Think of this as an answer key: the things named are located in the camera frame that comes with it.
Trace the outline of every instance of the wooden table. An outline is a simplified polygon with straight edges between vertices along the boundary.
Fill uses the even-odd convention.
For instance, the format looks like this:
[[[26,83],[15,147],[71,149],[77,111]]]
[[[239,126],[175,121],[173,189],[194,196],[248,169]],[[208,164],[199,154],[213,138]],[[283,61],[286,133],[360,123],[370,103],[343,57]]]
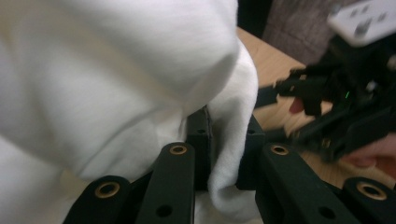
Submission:
[[[260,86],[271,85],[275,83],[276,80],[287,77],[291,68],[304,66],[242,29],[238,29],[237,33],[256,65]],[[290,98],[279,98],[278,104],[276,105],[269,105],[256,109],[254,111],[254,116],[264,130],[284,126],[285,130],[289,132],[311,120],[311,118],[306,117],[304,113],[291,115],[289,113],[291,102],[292,99]],[[324,105],[323,108],[326,110],[329,109],[330,106]],[[390,188],[393,188],[395,185],[394,179],[374,167],[359,169],[341,161],[331,164],[324,163],[320,160],[318,155],[308,151],[303,152],[302,157],[321,179],[338,188],[343,186],[345,179],[352,176],[372,178]]]

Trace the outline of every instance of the gray fabric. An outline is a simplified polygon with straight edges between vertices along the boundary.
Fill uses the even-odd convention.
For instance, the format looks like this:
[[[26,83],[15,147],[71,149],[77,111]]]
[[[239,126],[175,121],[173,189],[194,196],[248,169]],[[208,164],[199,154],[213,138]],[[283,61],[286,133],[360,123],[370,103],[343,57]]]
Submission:
[[[335,3],[357,0],[275,0],[262,39],[302,63],[314,63],[334,35],[327,16]]]

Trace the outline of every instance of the human hand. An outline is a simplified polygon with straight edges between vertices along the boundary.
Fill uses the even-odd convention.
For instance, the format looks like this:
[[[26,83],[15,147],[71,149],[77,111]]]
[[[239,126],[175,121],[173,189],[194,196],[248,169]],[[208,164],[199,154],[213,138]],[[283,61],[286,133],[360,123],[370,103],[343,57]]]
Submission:
[[[295,98],[289,112],[296,114],[302,111],[303,101]],[[345,155],[341,160],[357,167],[376,166],[396,179],[396,133],[389,133],[386,137]]]

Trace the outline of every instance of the white garment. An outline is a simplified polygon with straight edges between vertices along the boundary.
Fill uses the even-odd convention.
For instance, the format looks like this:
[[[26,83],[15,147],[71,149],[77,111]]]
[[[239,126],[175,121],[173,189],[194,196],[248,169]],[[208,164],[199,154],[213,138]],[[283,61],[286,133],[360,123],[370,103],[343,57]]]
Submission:
[[[233,187],[258,85],[236,8],[0,0],[0,223],[62,223],[90,181],[147,172],[204,105],[219,159],[196,223],[257,217],[253,193]]]

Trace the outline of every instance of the white fabric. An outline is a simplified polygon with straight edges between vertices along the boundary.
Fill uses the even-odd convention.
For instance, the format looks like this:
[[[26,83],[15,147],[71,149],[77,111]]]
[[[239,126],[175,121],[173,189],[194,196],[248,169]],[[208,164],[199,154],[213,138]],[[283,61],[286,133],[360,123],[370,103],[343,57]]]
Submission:
[[[90,181],[147,172],[203,105],[219,159],[196,223],[257,217],[233,187],[257,91],[236,7],[0,0],[0,223],[62,223]]]

